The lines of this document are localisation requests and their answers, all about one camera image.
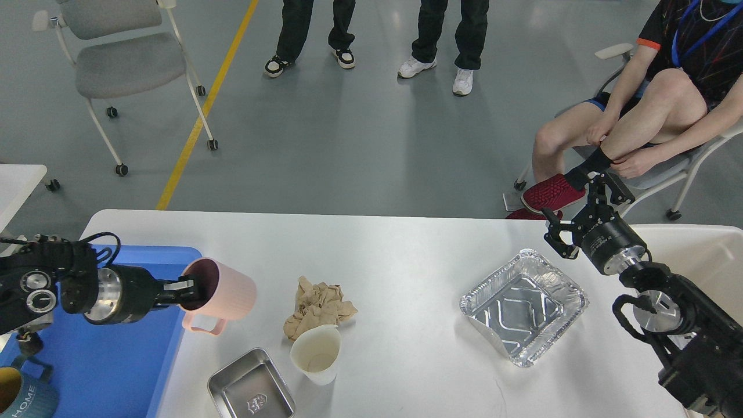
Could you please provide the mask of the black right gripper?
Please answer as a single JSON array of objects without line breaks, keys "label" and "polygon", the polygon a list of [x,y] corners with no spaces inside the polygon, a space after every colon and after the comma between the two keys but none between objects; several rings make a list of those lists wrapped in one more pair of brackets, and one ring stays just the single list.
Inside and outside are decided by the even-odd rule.
[{"label": "black right gripper", "polygon": [[[592,226],[563,223],[548,207],[542,209],[547,220],[544,240],[562,257],[575,260],[579,248],[603,275],[618,275],[638,264],[647,253],[647,244],[620,217],[620,206],[635,202],[635,195],[618,175],[594,174],[587,183],[587,217],[602,221]],[[573,234],[574,244],[567,244],[560,236],[563,231]]]}]

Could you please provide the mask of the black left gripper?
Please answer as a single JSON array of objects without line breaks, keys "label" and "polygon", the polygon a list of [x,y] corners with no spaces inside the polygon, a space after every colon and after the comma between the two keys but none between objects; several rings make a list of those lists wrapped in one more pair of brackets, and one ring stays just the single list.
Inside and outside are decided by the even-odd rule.
[{"label": "black left gripper", "polygon": [[[92,325],[118,325],[141,320],[148,312],[193,299],[192,294],[159,294],[160,283],[145,268],[109,265],[98,269],[99,291],[95,304],[84,313]],[[197,291],[192,278],[163,280],[165,292]]]}]

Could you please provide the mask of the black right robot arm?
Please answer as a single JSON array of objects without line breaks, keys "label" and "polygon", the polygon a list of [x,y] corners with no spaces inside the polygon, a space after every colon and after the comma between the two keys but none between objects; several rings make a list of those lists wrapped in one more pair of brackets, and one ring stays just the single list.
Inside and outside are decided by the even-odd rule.
[{"label": "black right robot arm", "polygon": [[587,203],[569,223],[543,207],[544,239],[565,259],[579,252],[603,275],[637,291],[612,305],[633,338],[649,344],[663,367],[659,384],[685,409],[701,415],[742,415],[741,325],[692,281],[648,255],[645,241],[615,209],[634,196],[616,175],[589,180]]}]

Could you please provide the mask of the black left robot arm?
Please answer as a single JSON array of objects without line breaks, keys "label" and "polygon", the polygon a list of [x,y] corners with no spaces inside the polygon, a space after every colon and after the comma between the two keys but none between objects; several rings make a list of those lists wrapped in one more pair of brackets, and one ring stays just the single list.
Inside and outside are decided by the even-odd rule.
[{"label": "black left robot arm", "polygon": [[16,333],[23,357],[42,351],[38,333],[52,323],[58,306],[93,325],[118,325],[153,310],[208,300],[205,280],[193,273],[157,280],[146,268],[116,264],[120,240],[114,248],[91,245],[104,236],[74,242],[46,235],[30,241],[2,238],[11,251],[2,257],[2,334]]}]

